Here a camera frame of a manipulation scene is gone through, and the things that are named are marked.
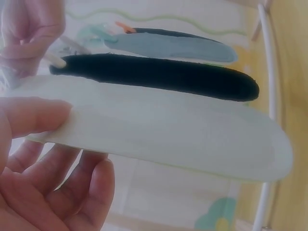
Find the shoe insole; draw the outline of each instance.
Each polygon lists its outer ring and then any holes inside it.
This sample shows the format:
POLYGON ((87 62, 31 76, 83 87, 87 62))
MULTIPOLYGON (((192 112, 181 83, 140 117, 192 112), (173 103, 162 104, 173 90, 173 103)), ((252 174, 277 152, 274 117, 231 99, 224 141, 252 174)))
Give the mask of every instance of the shoe insole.
POLYGON ((171 90, 35 76, 6 97, 36 96, 73 105, 58 130, 36 141, 270 182, 292 167, 292 148, 267 115, 236 102, 171 90))
POLYGON ((252 101, 258 84, 248 75, 225 67, 117 54, 63 57, 54 75, 85 77, 101 83, 174 90, 231 101, 252 101))

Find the white rod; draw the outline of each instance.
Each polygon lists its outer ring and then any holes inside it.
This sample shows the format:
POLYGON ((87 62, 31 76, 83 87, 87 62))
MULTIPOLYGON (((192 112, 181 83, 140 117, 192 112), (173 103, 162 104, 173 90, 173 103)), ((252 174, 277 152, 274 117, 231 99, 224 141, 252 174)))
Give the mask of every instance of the white rod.
MULTIPOLYGON (((266 60, 269 73, 269 117, 273 120, 276 120, 276 79, 275 79, 274 54, 271 46, 271 36, 269 31, 270 29, 267 23, 266 10, 264 6, 262 4, 259 4, 258 10, 262 26, 265 51, 266 51, 266 60)), ((269 194, 270 194, 270 183, 263 183, 252 231, 262 230, 269 194)))
MULTIPOLYGON (((264 1, 264 8, 265 8, 265 11, 267 13, 270 11, 270 6, 272 5, 272 3, 273 3, 273 0, 265 0, 264 1)), ((253 34, 252 34, 252 37, 251 37, 252 41, 256 41, 260 31, 261 31, 261 20, 260 20, 260 17, 259 17, 256 21, 256 25, 255 25, 254 30, 253 30, 253 34)))

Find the finger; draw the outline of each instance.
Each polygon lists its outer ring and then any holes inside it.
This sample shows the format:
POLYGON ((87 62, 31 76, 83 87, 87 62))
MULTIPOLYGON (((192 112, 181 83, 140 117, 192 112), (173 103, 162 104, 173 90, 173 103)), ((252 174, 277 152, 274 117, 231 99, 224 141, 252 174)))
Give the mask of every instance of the finger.
POLYGON ((42 143, 33 141, 23 142, 19 149, 9 156, 6 167, 13 172, 22 173, 38 160, 43 147, 42 143))
POLYGON ((83 151, 79 164, 69 178, 59 189, 46 196, 46 201, 60 219, 80 210, 89 192, 94 168, 107 157, 107 154, 83 151))
POLYGON ((63 182, 79 152, 77 148, 56 144, 40 161, 26 169, 23 175, 42 195, 47 195, 63 182))
POLYGON ((57 129, 71 106, 40 98, 0 98, 0 173, 6 166, 13 138, 57 129))
POLYGON ((65 220, 70 230, 101 230, 115 191, 113 164, 109 159, 100 162, 94 169, 89 194, 81 210, 65 220))

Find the hand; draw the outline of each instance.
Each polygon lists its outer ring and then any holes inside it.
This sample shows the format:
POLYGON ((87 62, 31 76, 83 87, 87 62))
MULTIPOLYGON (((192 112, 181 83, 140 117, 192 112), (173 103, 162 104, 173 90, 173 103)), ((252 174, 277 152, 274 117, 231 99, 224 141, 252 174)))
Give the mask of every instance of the hand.
POLYGON ((18 77, 35 75, 48 47, 64 29, 64 0, 6 0, 0 65, 14 69, 18 77))
POLYGON ((40 161, 43 144, 25 141, 8 156, 13 138, 58 128, 70 105, 40 98, 0 98, 0 227, 5 231, 99 231, 114 195, 106 154, 55 145, 40 161))

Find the cartoon decoration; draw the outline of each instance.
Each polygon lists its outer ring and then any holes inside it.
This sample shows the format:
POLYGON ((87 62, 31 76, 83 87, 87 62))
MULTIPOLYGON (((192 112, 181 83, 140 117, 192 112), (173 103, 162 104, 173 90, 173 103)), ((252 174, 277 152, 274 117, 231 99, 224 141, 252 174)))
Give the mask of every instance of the cartoon decoration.
POLYGON ((194 228, 205 231, 229 231, 232 226, 236 200, 233 198, 220 198, 195 223, 194 228))

